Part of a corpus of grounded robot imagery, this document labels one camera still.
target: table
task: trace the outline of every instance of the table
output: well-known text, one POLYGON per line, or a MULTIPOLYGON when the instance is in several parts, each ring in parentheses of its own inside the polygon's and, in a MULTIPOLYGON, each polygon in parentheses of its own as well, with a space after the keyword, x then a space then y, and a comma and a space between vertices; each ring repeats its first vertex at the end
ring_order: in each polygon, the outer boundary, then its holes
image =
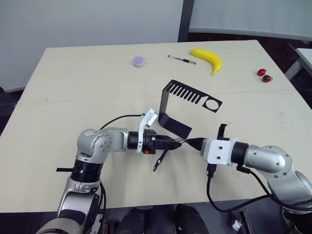
MULTIPOLYGON (((312 180, 312 159, 307 157, 312 153, 311 109, 257 41, 48 48, 0 137, 5 178, 0 212, 55 211, 69 175, 55 169, 73 167, 80 132, 149 107, 158 112, 161 91, 171 79, 223 101, 213 113, 170 97, 167 113, 193 128, 190 137, 216 137, 219 125, 227 123, 225 136, 284 148, 293 166, 312 180), (222 58, 216 76, 208 62, 189 54, 196 47, 222 58), (150 62, 133 67, 137 55, 150 62), (262 82, 256 75, 259 68, 266 68, 274 81, 262 82)), ((137 130, 137 121, 130 117, 111 126, 137 130)), ((175 137, 158 123, 151 128, 175 137)), ((169 152, 153 173, 160 154, 108 156, 101 174, 108 208, 208 200, 207 164, 198 151, 183 145, 169 152)), ((237 172, 234 165, 218 167, 211 190, 218 201, 264 194, 252 176, 237 172)))
POLYGON ((296 52, 300 58, 285 73, 288 80, 291 80, 301 68, 305 68, 310 76, 312 76, 312 49, 298 48, 296 52))

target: beige table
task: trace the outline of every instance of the beige table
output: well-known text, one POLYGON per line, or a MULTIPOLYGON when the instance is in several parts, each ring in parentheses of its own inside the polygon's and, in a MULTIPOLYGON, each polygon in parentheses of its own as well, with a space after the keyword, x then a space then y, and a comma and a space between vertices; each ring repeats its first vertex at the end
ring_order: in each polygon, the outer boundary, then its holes
MULTIPOLYGON (((257 41, 219 41, 127 46, 49 48, 41 58, 2 136, 0 212, 55 211, 72 167, 81 131, 99 128, 124 114, 159 109, 161 91, 176 79, 223 101, 217 113, 170 97, 168 114, 193 127, 190 137, 216 137, 227 123, 227 137, 284 148, 293 165, 312 180, 312 112, 257 41), (206 61, 188 51, 200 47, 216 52, 223 68, 212 76, 206 61), (191 59, 197 65, 167 58, 191 59), (132 58, 150 60, 142 68, 132 58), (266 68, 274 80, 256 75, 266 68)), ((137 129, 138 118, 112 126, 137 129)), ((173 136, 158 123, 158 134, 173 136)), ((170 152, 153 173, 161 152, 111 153, 101 179, 108 208, 207 201, 206 163, 198 151, 183 145, 170 152)), ((253 177, 235 166, 219 166, 212 181, 215 200, 262 195, 253 177)))

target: floor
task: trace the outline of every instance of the floor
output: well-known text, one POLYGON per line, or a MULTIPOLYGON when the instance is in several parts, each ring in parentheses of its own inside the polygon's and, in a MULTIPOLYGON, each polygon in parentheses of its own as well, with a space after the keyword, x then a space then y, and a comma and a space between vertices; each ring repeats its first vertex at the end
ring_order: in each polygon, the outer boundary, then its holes
MULTIPOLYGON (((245 40, 256 39, 275 61, 282 72, 298 59, 295 48, 312 48, 311 42, 275 39, 266 37, 253 37, 244 35, 226 35, 226 34, 206 34, 189 33, 188 41, 209 41, 209 40, 245 40)), ((291 83, 301 94, 303 99, 312 108, 312 78, 305 70, 301 70, 291 83)), ((22 91, 7 94, 0 88, 0 134, 3 132, 15 104, 19 100, 22 91)), ((229 208, 239 204, 242 201, 225 201, 218 203, 223 208, 229 208)), ((189 204, 195 207, 201 214, 205 224, 211 234, 233 234, 236 233, 230 226, 230 215, 219 213, 213 209, 210 203, 189 204)), ((173 214, 176 205, 156 206, 150 211, 149 222, 157 220, 159 214, 173 214)), ((130 208, 108 209, 106 222, 118 224, 130 208)), ((280 206, 269 199, 264 199, 246 206, 243 211, 248 211, 251 215, 252 223, 256 234, 279 234, 283 233, 287 226, 283 221, 280 206)), ((44 223, 56 216, 55 212, 47 213, 18 213, 18 214, 0 214, 0 233, 6 234, 33 234, 44 223)), ((94 225, 92 234, 97 233, 98 223, 94 225)))

